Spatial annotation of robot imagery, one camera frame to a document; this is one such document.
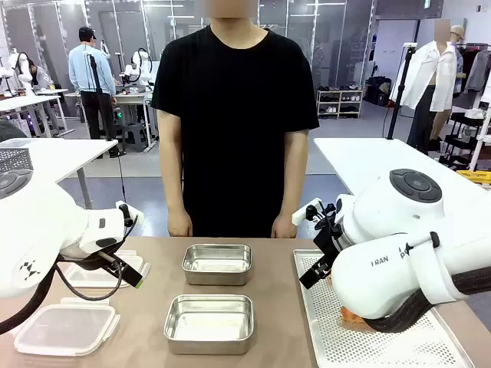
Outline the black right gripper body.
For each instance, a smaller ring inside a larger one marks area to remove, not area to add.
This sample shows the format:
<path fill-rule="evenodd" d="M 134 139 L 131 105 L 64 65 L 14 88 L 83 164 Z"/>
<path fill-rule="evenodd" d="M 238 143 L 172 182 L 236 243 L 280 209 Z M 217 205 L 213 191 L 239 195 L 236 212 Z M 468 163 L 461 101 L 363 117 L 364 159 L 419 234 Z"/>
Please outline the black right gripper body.
<path fill-rule="evenodd" d="M 314 237 L 314 243 L 327 258 L 336 258 L 348 246 L 341 224 L 322 220 L 315 225 L 315 230 L 319 233 Z"/>

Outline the person's left hand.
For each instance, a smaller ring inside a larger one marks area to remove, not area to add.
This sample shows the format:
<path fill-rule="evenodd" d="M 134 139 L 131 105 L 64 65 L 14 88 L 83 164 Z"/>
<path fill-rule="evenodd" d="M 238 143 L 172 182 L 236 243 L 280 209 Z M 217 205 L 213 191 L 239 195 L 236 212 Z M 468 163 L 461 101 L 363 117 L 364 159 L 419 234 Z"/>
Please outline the person's left hand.
<path fill-rule="evenodd" d="M 292 223 L 291 214 L 279 214 L 272 224 L 271 238 L 296 238 L 297 226 Z"/>

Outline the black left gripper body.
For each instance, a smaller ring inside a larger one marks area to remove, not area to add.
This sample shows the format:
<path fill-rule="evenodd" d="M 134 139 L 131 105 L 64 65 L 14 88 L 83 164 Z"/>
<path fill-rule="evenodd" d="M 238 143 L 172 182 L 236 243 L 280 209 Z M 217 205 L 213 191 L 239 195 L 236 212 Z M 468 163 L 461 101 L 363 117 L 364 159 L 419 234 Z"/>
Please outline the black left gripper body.
<path fill-rule="evenodd" d="M 118 258 L 115 254 L 108 254 L 103 251 L 98 251 L 94 254 L 91 261 L 92 270 L 103 270 L 108 274 L 122 274 L 126 267 L 126 263 Z"/>

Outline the person's right hand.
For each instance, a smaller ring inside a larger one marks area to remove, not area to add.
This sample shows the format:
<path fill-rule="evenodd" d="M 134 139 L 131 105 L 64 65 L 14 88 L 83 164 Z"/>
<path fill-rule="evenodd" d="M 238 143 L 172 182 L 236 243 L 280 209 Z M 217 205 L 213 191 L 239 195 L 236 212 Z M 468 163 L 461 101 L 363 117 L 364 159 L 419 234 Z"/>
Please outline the person's right hand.
<path fill-rule="evenodd" d="M 167 229 L 171 237 L 191 237 L 193 224 L 185 210 L 169 210 Z"/>

